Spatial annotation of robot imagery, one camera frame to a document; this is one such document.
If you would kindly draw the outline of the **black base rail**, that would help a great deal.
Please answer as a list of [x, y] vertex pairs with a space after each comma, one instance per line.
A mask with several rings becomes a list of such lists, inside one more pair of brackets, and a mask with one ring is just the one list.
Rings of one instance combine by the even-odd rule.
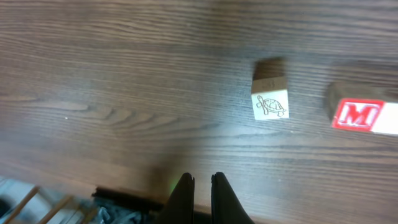
[[164, 207], [162, 203], [148, 198], [138, 197], [130, 193], [106, 189], [103, 187], [97, 187], [96, 190], [91, 194], [91, 197], [95, 202], [98, 203], [106, 202], [110, 203], [111, 205], [146, 213], [151, 211], [159, 212]]

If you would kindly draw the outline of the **red M block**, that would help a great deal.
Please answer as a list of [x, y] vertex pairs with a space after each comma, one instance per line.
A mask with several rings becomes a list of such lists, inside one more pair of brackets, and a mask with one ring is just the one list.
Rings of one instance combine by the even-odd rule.
[[343, 98], [337, 104], [331, 127], [346, 131], [371, 132], [385, 102], [362, 98]]

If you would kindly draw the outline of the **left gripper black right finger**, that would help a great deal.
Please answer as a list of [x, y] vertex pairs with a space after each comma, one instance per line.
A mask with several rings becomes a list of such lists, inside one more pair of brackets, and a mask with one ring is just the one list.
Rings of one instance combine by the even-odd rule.
[[211, 223], [254, 224], [222, 172], [211, 177]]

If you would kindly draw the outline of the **white red-edged block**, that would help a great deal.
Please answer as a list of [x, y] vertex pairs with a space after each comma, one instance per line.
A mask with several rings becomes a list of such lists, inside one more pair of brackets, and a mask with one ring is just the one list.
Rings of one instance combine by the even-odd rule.
[[255, 120], [289, 119], [287, 80], [263, 78], [252, 82], [252, 108]]

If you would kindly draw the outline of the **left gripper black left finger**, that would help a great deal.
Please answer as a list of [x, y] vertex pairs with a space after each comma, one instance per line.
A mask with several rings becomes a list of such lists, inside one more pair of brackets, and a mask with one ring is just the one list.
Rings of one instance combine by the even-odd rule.
[[194, 207], [195, 179], [184, 173], [165, 207], [158, 216], [159, 224], [192, 224]]

